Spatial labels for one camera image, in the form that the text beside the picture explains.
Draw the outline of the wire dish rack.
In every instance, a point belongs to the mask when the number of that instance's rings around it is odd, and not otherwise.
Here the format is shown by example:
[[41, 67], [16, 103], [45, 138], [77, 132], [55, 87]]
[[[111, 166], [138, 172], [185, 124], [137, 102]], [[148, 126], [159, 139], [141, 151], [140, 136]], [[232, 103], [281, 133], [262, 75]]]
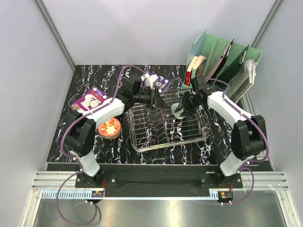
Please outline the wire dish rack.
[[136, 103], [128, 110], [132, 147], [137, 152], [200, 142], [212, 134], [202, 106], [195, 114], [177, 119], [171, 109], [148, 108]]

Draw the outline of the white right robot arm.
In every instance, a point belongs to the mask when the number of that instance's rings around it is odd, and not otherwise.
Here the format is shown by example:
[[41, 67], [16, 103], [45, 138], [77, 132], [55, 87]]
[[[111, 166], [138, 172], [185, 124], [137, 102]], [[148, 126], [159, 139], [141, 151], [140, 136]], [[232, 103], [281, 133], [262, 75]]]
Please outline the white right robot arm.
[[194, 115], [199, 106], [214, 109], [232, 128], [231, 152], [219, 165], [215, 182], [226, 187], [232, 176], [239, 173], [249, 162], [263, 162], [269, 156], [265, 119], [252, 115], [231, 101], [226, 92], [216, 85], [210, 85], [203, 76], [191, 79], [192, 90], [186, 91], [171, 111], [178, 119]]

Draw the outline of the red white floral bowl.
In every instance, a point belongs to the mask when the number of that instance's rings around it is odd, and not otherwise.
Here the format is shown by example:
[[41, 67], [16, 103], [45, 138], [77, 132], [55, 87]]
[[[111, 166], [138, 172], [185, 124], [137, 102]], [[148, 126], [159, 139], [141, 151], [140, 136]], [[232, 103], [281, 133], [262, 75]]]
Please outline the red white floral bowl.
[[98, 133], [114, 134], [121, 132], [121, 123], [116, 118], [111, 118], [98, 127]]

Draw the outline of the pale green upturned bowl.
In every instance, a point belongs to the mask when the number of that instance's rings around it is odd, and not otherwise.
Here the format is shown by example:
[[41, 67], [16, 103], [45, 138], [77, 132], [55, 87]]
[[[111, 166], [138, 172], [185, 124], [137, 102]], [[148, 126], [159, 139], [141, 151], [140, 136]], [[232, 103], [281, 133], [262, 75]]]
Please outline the pale green upturned bowl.
[[171, 112], [176, 119], [182, 120], [187, 117], [187, 114], [184, 112], [181, 102], [174, 103], [171, 106]]

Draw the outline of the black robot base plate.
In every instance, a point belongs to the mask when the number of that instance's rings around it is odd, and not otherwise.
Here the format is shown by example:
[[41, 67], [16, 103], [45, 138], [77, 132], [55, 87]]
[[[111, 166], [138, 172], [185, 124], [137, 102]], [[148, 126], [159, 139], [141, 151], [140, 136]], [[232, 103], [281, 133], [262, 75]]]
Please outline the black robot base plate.
[[101, 164], [94, 177], [78, 174], [77, 188], [105, 187], [105, 197], [122, 199], [188, 198], [210, 195], [210, 189], [242, 189], [245, 170], [221, 179], [216, 165], [120, 165]]

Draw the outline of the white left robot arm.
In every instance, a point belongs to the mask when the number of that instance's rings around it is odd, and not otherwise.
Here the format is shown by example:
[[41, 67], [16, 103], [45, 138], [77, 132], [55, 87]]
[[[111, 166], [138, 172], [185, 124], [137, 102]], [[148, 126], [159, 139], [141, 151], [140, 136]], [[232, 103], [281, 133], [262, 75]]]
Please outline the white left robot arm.
[[62, 154], [76, 159], [91, 187], [98, 187], [102, 183], [100, 166], [93, 154], [98, 127], [127, 112], [136, 103], [150, 108], [168, 108], [156, 87], [142, 88], [141, 83], [142, 78], [139, 76], [124, 79], [113, 97], [105, 100], [102, 105], [84, 113], [72, 111], [69, 115], [60, 150]]

